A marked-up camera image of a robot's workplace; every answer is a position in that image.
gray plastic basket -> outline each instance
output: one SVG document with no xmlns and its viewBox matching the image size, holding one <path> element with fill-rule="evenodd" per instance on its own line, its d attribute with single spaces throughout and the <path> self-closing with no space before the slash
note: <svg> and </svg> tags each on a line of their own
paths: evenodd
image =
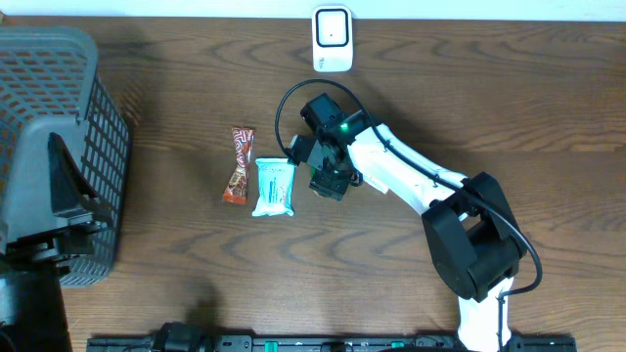
<svg viewBox="0 0 626 352">
<path fill-rule="evenodd" d="M 89 286 L 112 268 L 130 152 L 128 126 L 96 75 L 98 51 L 67 27 L 0 27 L 0 226 L 4 242 L 67 225 L 50 208 L 47 136 L 60 134 L 112 208 L 95 254 L 68 262 L 65 286 Z"/>
</svg>

wood grain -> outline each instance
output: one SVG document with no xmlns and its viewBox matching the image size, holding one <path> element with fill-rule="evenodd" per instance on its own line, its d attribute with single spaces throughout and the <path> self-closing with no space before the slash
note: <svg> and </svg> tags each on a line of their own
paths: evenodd
<svg viewBox="0 0 626 352">
<path fill-rule="evenodd" d="M 355 21 L 354 67 L 337 74 L 313 71 L 309 21 L 6 24 L 90 33 L 100 75 L 135 126 L 115 270 L 65 291 L 76 351 L 94 333 L 167 321 L 260 334 L 456 328 L 456 298 L 397 196 L 363 187 L 340 203 L 318 198 L 302 169 L 292 218 L 252 218 L 256 187 L 248 205 L 221 202 L 235 165 L 231 125 L 257 128 L 256 155 L 280 154 L 275 108 L 315 76 L 354 89 L 440 164 L 501 182 L 546 272 L 538 290 L 512 299 L 513 328 L 571 333 L 580 351 L 626 349 L 626 24 Z M 322 89 L 288 102 L 285 139 L 306 133 L 297 112 Z M 533 275 L 525 259 L 517 285 Z"/>
</svg>

white packet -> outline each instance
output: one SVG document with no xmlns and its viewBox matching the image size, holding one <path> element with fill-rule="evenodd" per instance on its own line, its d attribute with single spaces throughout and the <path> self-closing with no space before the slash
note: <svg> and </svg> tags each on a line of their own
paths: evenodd
<svg viewBox="0 0 626 352">
<path fill-rule="evenodd" d="M 289 214 L 295 165 L 283 157 L 262 157 L 258 165 L 258 202 L 252 216 Z"/>
</svg>

red and brown candy bar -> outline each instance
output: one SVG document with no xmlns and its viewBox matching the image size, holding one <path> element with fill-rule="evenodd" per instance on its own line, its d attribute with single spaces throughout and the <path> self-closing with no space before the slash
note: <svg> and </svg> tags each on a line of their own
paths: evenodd
<svg viewBox="0 0 626 352">
<path fill-rule="evenodd" d="M 224 201 L 246 204 L 247 181 L 250 175 L 250 154 L 252 153 L 253 139 L 254 129 L 233 127 L 233 142 L 235 142 L 235 151 L 237 152 L 237 167 L 222 195 L 222 200 Z"/>
</svg>

white wall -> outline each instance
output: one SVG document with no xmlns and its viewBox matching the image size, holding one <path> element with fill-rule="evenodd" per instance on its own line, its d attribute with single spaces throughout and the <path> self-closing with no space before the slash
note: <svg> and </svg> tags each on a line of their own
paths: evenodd
<svg viewBox="0 0 626 352">
<path fill-rule="evenodd" d="M 309 18 L 319 0 L 1 0 L 7 15 Z M 357 19 L 626 21 L 626 0 L 343 0 Z"/>
</svg>

